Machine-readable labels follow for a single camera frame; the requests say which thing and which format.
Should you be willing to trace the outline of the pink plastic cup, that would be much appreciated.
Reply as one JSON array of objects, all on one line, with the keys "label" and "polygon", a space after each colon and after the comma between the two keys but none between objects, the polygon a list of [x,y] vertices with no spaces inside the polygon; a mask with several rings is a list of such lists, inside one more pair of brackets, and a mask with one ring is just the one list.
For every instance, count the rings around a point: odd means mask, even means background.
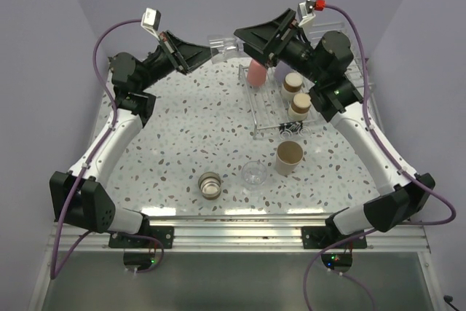
[{"label": "pink plastic cup", "polygon": [[248,66],[247,82],[252,87],[260,87],[266,81],[267,69],[256,60],[252,60]]}]

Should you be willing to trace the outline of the lavender plastic cup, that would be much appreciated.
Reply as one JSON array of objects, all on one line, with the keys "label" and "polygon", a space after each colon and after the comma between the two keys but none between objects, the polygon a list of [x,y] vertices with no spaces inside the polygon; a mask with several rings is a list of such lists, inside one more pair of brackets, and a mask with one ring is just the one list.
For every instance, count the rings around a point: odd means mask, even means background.
[{"label": "lavender plastic cup", "polygon": [[275,68],[274,78],[278,82],[283,82],[285,80],[286,75],[289,73],[289,67],[287,65],[284,66],[277,66]]}]

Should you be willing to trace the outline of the small clear glass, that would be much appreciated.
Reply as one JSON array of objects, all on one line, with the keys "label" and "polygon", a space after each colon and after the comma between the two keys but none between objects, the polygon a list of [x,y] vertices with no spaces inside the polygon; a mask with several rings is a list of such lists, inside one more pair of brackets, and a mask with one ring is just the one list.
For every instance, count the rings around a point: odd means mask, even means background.
[{"label": "small clear glass", "polygon": [[208,44],[213,64],[227,62],[232,58],[240,58],[243,54],[242,43],[236,37],[210,35],[208,36]]}]

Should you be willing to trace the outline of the steel cup with cork band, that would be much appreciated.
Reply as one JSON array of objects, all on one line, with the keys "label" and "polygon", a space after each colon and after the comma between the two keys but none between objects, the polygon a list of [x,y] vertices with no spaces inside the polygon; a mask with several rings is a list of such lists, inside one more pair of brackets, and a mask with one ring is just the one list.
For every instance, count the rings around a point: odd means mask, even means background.
[{"label": "steel cup with cork band", "polygon": [[281,87],[281,96],[286,101],[292,101],[294,96],[301,91],[303,77],[296,72],[290,72],[285,76]]}]

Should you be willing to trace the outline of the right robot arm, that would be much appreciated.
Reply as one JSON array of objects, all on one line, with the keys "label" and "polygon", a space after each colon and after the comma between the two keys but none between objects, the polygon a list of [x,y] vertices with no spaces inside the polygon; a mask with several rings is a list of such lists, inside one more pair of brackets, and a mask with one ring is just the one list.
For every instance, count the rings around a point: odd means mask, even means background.
[{"label": "right robot arm", "polygon": [[345,34],[328,31],[312,46],[295,11],[287,9],[269,22],[238,28],[234,35],[252,59],[267,68],[285,63],[313,84],[309,94],[315,110],[344,136],[376,185],[378,197],[326,219],[324,245],[341,247],[350,235],[366,229],[387,232],[424,207],[435,186],[433,177],[418,174],[383,135],[374,140],[379,128],[347,76],[354,55]]}]

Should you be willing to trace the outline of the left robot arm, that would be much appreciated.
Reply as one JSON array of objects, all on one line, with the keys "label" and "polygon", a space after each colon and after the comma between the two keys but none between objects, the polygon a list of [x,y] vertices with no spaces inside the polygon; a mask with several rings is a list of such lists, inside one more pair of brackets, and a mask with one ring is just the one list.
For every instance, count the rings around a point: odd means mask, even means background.
[{"label": "left robot arm", "polygon": [[142,213],[118,208],[106,192],[113,169],[124,151],[145,127],[154,110],[150,86],[174,71],[187,75],[217,54],[209,47],[185,42],[169,31],[158,36],[156,50],[145,60],[127,52],[110,59],[115,111],[90,148],[65,172],[55,172],[50,191],[55,218],[91,232],[124,232],[135,247],[147,245],[151,229]]}]

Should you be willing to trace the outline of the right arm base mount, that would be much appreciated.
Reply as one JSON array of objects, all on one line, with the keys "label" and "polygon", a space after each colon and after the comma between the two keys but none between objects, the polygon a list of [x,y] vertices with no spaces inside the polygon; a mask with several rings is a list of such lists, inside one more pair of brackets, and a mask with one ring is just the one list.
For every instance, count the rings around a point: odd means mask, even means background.
[{"label": "right arm base mount", "polygon": [[[333,233],[329,227],[301,228],[301,239],[304,249],[318,249],[320,251],[348,238],[349,235],[340,235],[338,232]],[[366,249],[367,247],[366,238],[364,236],[358,237],[351,242],[348,241],[335,246],[334,249],[340,249],[340,252],[323,253],[320,256],[320,260],[325,268],[337,272],[348,272],[353,263],[353,251],[355,249]]]}]

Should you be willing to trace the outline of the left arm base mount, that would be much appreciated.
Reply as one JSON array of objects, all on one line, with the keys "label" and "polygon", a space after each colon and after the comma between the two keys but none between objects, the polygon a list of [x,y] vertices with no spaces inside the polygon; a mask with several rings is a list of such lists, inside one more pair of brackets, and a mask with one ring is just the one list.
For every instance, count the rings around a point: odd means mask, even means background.
[{"label": "left arm base mount", "polygon": [[149,227],[144,233],[113,233],[108,246],[122,249],[125,268],[134,274],[142,274],[160,266],[165,251],[173,247],[173,240],[173,227]]}]

